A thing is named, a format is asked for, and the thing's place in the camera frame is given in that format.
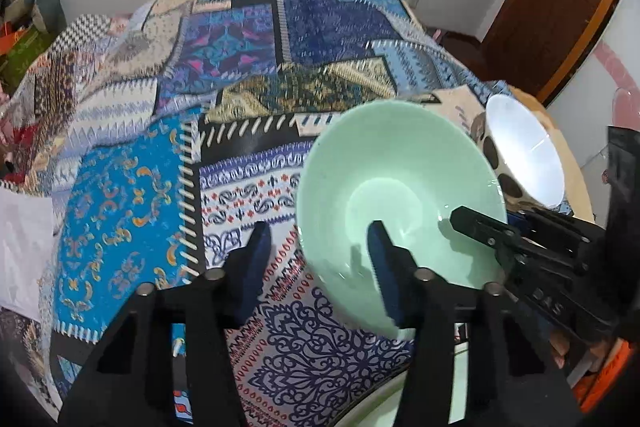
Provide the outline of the right hand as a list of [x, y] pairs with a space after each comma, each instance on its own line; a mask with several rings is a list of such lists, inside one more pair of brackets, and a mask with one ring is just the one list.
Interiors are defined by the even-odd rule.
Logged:
[[567, 384], [574, 388], [582, 377], [597, 374], [615, 353], [620, 350], [620, 340], [609, 339], [587, 345], [561, 329], [549, 334], [552, 357], [562, 369]]

